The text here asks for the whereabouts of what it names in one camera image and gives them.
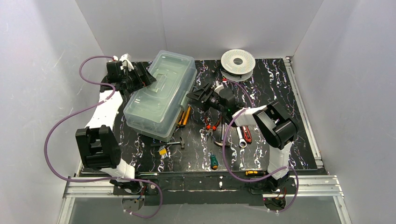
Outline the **red needle nose pliers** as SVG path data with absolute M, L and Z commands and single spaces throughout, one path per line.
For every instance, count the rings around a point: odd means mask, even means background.
M 207 143 L 212 141 L 213 132 L 217 130 L 221 120 L 222 120 L 222 115 L 219 115 L 217 122 L 214 122 L 214 124 L 212 124 L 211 119 L 208 119 L 208 117 L 205 116 L 205 129 L 206 129 L 206 142 Z

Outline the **green plastic tool box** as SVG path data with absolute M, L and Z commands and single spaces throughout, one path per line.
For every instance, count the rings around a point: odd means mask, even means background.
M 156 140 L 170 141 L 177 122 L 187 109 L 187 93 L 196 80 L 197 69 L 191 56 L 161 50 L 148 72 L 156 79 L 134 92 L 123 113 L 135 132 Z

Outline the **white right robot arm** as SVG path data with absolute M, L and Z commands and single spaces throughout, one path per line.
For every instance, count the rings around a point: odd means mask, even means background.
M 210 84 L 186 96 L 202 111 L 210 108 L 219 111 L 229 127 L 257 126 L 269 145 L 269 165 L 266 175 L 245 182 L 263 182 L 271 191 L 284 188 L 290 176 L 290 150 L 299 127 L 278 101 L 248 108 L 238 102 L 232 90 Z

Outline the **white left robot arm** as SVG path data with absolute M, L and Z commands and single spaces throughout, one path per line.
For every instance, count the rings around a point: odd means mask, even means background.
M 146 69 L 135 71 L 127 55 L 106 58 L 107 74 L 96 83 L 100 86 L 99 102 L 88 124 L 75 134 L 82 165 L 106 173 L 106 181 L 129 193 L 144 193 L 154 187 L 154 192 L 161 194 L 156 182 L 136 178 L 135 168 L 122 159 L 113 133 L 122 96 L 150 85 L 151 76 Z

